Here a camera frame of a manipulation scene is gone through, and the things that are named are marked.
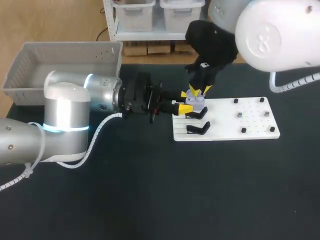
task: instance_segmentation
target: white board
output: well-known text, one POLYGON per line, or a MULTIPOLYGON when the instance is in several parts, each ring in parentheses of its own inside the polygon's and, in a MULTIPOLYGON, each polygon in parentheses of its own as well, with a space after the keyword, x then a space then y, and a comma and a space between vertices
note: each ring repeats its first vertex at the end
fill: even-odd
POLYGON ((268 99, 262 98, 264 102, 260 102, 261 97, 238 98, 238 103, 234 103, 234 98, 206 99, 208 111, 201 120, 186 118, 184 114, 172 115, 173 138, 175 141, 278 139, 280 132, 268 99), (202 128, 208 121, 211 127, 204 135, 187 133, 187 125, 202 128), (274 132, 270 131, 271 127, 275 128, 274 132))

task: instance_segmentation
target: black cable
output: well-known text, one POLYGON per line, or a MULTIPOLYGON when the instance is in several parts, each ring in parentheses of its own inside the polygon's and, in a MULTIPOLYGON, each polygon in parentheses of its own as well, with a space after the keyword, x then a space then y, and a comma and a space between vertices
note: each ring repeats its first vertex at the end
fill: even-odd
MULTIPOLYGON (((104 7, 100 9, 100 13, 101 13, 101 14, 104 14, 104 13, 105 13, 105 8, 104 8, 104 7)), ((108 27, 106 27, 105 29, 103 29, 103 30, 99 33, 99 35, 98 35, 98 36, 96 37, 96 39, 95 39, 96 42, 98 42, 98 39, 99 39, 99 37, 101 36, 101 34, 102 34, 103 32, 105 32, 107 29, 108 29, 108 27)))
POLYGON ((108 27, 106 27, 105 29, 103 29, 100 33, 99 33, 99 35, 96 37, 96 42, 98 42, 98 38, 100 37, 100 35, 104 32, 104 31, 106 31, 106 30, 108 30, 108 27))

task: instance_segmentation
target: metal shelf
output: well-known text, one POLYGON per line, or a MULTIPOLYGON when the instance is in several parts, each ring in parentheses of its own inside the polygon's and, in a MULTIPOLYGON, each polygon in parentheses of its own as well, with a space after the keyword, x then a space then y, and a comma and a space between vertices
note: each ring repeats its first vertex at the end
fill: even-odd
POLYGON ((116 27, 115 39, 117 41, 185 40, 185 32, 172 33, 166 31, 164 9, 160 7, 158 2, 153 7, 152 25, 151 32, 127 32, 122 30, 119 22, 116 27))
MULTIPOLYGON (((113 7, 111 0, 103 0, 106 21, 110 41, 164 41, 164 40, 185 40, 185 32, 167 32, 165 24, 165 14, 163 8, 157 1, 153 7, 152 13, 152 31, 151 32, 127 32, 122 30, 118 18, 114 20, 113 7)), ((201 13, 201 19, 205 19, 204 11, 201 13)))

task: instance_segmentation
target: white cable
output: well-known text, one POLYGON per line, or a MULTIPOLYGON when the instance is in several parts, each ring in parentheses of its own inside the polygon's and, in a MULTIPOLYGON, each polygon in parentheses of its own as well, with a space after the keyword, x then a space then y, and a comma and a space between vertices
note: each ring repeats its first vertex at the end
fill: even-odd
POLYGON ((77 164, 75 165, 70 165, 70 164, 66 164, 64 162, 57 162, 57 164, 61 165, 62 167, 65 167, 67 169, 76 169, 78 167, 80 167, 81 165, 83 165, 85 163, 85 161, 87 160, 87 158, 89 157, 90 153, 91 153, 91 150, 96 142, 96 139, 97 139, 97 136, 100 132, 100 130, 102 129, 102 127, 111 119, 113 118, 122 118, 122 113, 114 113, 114 114, 111 114, 110 116, 107 116, 100 124, 99 126, 97 127, 97 129, 95 130, 95 133, 93 135, 93 138, 91 140, 91 143, 89 145, 89 148, 88 150, 86 151, 86 154, 84 155, 83 159, 78 162, 77 164))
POLYGON ((7 189, 7 188, 11 187, 12 185, 17 184, 18 182, 20 182, 24 178, 29 178, 29 176, 34 172, 34 168, 40 162, 40 160, 41 160, 41 158, 42 158, 42 156, 43 156, 43 154, 45 152, 46 134, 45 134, 44 129, 42 128, 42 126, 39 123, 36 123, 36 122, 29 122, 28 124, 36 125, 40 129, 40 132, 41 132, 41 146, 40 146, 40 151, 39 151, 38 157, 36 158, 36 160, 34 161, 32 166, 31 166, 30 163, 26 163, 23 173, 21 173, 18 177, 16 177, 12 181, 7 182, 6 184, 1 185, 0 186, 0 192, 2 190, 4 190, 4 189, 7 189))
POLYGON ((270 86, 270 90, 274 93, 283 93, 286 91, 289 91, 291 89, 295 89, 298 87, 301 87, 303 85, 309 84, 309 83, 313 83, 315 81, 320 80, 320 72, 315 73, 313 75, 310 76, 306 76, 303 78, 300 78, 296 81, 293 81, 291 83, 288 83, 286 85, 283 86, 276 86, 276 73, 275 72, 271 72, 270 73, 270 79, 269 79, 269 86, 270 86))

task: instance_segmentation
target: black mat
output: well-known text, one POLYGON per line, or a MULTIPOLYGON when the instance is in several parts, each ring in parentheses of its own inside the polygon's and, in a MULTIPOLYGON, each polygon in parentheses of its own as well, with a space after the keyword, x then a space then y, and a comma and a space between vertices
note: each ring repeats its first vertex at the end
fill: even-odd
MULTIPOLYGON (((121 78, 137 71, 163 88, 188 87, 182 65, 123 65, 121 78)), ((316 71, 281 73, 277 82, 316 71)), ((320 82, 282 94, 268 85, 267 73, 232 65, 208 97, 268 97, 279 139, 174 142, 170 115, 154 124, 144 115, 113 120, 86 165, 42 163, 0 192, 0 239, 320 239, 320 82)), ((41 122, 43 109, 13 106, 9 117, 41 122)), ((104 117, 91 114, 91 137, 104 117)), ((23 169, 0 168, 0 183, 23 169)))

